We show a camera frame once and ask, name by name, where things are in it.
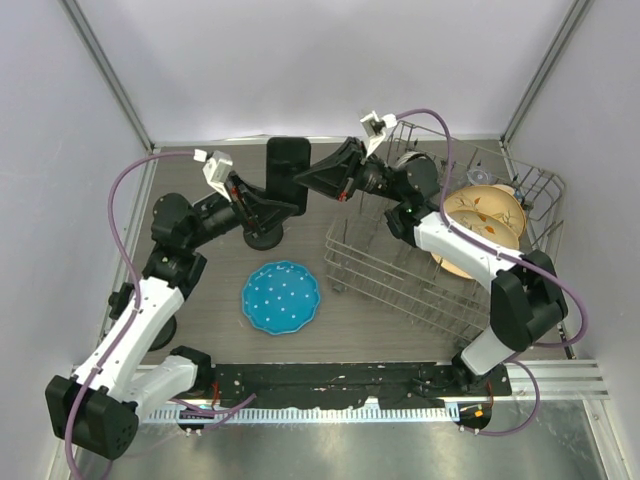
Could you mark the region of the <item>black phone stand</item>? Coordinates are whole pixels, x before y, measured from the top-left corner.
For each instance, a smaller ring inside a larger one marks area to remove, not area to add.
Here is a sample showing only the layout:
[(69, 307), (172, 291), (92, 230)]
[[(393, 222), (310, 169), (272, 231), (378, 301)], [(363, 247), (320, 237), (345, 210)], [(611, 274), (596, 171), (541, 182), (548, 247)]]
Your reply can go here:
[(279, 225), (266, 234), (258, 235), (250, 231), (243, 232), (247, 246), (257, 251), (267, 251), (277, 247), (284, 238), (284, 227)]

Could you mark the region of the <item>black smartphone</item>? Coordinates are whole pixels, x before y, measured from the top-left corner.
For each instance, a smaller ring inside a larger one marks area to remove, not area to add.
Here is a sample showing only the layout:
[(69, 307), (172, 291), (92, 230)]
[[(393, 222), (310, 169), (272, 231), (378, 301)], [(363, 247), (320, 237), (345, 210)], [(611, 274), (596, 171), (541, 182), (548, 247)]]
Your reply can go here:
[(272, 137), (266, 143), (266, 194), (297, 207), (295, 216), (306, 213), (308, 189), (294, 177), (310, 168), (311, 143), (304, 137)]

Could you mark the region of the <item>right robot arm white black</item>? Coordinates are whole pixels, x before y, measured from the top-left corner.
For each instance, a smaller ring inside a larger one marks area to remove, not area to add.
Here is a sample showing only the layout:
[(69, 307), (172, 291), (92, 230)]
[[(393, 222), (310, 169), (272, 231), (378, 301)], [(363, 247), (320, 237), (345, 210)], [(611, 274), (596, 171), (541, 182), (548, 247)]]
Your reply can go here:
[(490, 295), (489, 324), (452, 359), (457, 391), (472, 395), (500, 364), (533, 346), (568, 314), (550, 257), (524, 254), (463, 227), (433, 203), (444, 193), (433, 159), (414, 154), (390, 166), (348, 138), (333, 154), (294, 175), (296, 184), (338, 201), (357, 191), (395, 201), (385, 218), (392, 235), (460, 267)]

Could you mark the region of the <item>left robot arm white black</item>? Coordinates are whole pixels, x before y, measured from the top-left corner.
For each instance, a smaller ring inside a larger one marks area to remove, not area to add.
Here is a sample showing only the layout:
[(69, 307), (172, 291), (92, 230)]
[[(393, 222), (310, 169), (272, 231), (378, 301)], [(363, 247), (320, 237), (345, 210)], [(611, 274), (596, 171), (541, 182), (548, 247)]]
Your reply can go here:
[(154, 248), (142, 272), (132, 272), (111, 295), (112, 329), (69, 377), (56, 375), (45, 389), (52, 428), (69, 461), (75, 447), (116, 460), (157, 407), (183, 393), (200, 399), (211, 391), (211, 357), (190, 347), (174, 348), (141, 377), (134, 373), (163, 331), (176, 328), (175, 314), (207, 263), (198, 248), (237, 227), (274, 247), (284, 221), (303, 214), (307, 198), (307, 189), (289, 178), (276, 177), (259, 188), (231, 173), (222, 192), (196, 203), (179, 193), (156, 201)]

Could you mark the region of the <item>striped ceramic mug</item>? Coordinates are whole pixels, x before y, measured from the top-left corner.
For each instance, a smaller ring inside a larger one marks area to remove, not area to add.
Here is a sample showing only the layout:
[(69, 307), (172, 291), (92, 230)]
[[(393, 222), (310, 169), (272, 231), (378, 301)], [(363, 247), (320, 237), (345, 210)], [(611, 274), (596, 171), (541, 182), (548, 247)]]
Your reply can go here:
[(403, 165), (407, 164), (408, 162), (416, 160), (418, 158), (422, 158), (424, 156), (425, 154), (423, 152), (408, 151), (397, 159), (396, 163), (394, 164), (394, 168), (400, 169)]

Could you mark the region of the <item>blue dotted plate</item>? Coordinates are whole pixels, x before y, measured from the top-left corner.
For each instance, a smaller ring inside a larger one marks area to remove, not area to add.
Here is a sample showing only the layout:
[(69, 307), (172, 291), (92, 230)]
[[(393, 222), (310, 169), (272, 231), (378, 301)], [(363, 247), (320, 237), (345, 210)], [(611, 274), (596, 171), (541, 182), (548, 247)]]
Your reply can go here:
[(242, 312), (269, 335), (293, 334), (316, 316), (321, 303), (316, 277), (291, 261), (266, 263), (251, 273), (242, 289)]

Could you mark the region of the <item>clear glass in rack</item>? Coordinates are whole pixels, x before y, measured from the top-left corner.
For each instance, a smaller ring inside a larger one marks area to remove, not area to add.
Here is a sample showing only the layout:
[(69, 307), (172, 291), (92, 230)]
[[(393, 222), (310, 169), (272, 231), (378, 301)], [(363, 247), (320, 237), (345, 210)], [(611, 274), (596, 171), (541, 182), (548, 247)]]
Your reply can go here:
[(482, 168), (470, 168), (466, 175), (469, 184), (473, 186), (492, 185), (494, 183), (492, 174)]

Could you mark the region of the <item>beige plate with leaves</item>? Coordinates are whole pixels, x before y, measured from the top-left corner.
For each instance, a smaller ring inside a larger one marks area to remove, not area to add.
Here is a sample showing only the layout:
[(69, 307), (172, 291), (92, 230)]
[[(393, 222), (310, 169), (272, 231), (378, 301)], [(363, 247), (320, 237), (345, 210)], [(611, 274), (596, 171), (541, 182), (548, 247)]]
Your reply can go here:
[[(509, 226), (493, 217), (472, 210), (456, 210), (447, 213), (447, 215), (460, 226), (493, 243), (509, 249), (519, 250), (520, 244), (517, 234)], [(436, 253), (431, 253), (431, 256), (436, 263), (450, 273), (465, 279), (473, 278), (454, 263), (443, 259), (442, 256)]]

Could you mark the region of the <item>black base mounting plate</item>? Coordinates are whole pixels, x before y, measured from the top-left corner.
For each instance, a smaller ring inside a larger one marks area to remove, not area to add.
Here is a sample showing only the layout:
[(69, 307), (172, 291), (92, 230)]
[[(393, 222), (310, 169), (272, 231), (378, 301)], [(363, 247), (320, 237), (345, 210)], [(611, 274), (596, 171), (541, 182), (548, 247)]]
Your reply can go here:
[(512, 388), (504, 366), (471, 378), (435, 362), (217, 364), (199, 390), (177, 397), (207, 405), (216, 399), (230, 408), (252, 394), (253, 408), (358, 409), (375, 398), (383, 409), (408, 409), (441, 406), (451, 397), (509, 397)]

